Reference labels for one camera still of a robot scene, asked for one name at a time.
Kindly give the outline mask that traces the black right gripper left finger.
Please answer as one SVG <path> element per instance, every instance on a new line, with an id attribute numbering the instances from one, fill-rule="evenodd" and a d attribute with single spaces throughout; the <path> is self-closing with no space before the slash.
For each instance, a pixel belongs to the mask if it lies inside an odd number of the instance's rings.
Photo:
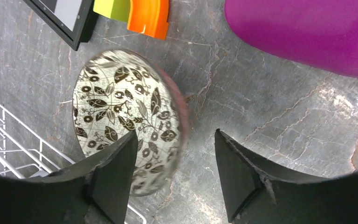
<path id="1" fill-rule="evenodd" d="M 83 224 L 90 208 L 112 224 L 124 223 L 137 151 L 132 131 L 45 177 L 0 175 L 0 224 Z"/>

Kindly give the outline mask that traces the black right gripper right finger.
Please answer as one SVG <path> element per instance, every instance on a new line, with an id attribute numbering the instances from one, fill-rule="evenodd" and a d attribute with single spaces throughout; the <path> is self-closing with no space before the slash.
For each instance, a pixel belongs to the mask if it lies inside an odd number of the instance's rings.
<path id="1" fill-rule="evenodd" d="M 334 178 L 275 163 L 217 129 L 215 156 L 231 224 L 358 224 L 358 171 Z"/>

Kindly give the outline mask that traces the brown floral bowl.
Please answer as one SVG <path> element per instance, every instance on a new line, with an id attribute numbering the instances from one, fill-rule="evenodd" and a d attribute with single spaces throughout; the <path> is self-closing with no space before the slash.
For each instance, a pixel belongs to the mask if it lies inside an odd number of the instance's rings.
<path id="1" fill-rule="evenodd" d="M 173 79 L 144 56 L 109 49 L 81 69 L 73 123 L 88 157 L 128 132 L 138 137 L 131 196 L 160 190 L 173 177 L 189 138 L 188 107 Z"/>

